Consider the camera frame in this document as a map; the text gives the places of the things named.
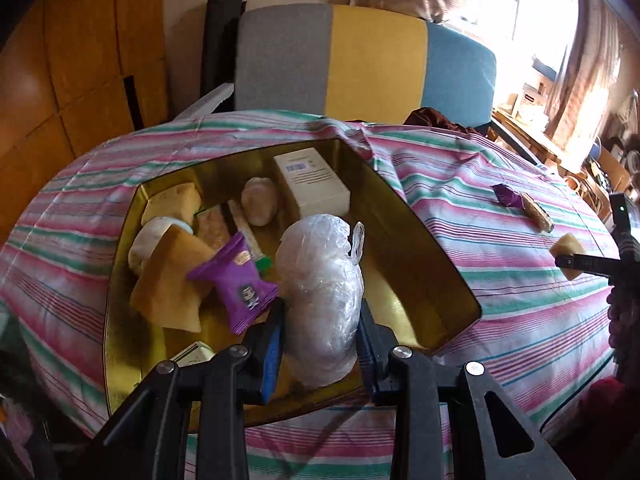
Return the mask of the person right hand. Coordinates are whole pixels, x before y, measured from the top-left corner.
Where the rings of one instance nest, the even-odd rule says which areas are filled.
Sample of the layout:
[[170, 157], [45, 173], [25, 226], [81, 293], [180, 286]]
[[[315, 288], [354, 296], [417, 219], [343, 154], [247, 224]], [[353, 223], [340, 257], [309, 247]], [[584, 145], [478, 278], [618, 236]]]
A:
[[612, 287], [608, 298], [608, 344], [614, 350], [620, 348], [636, 318], [634, 297], [623, 286]]

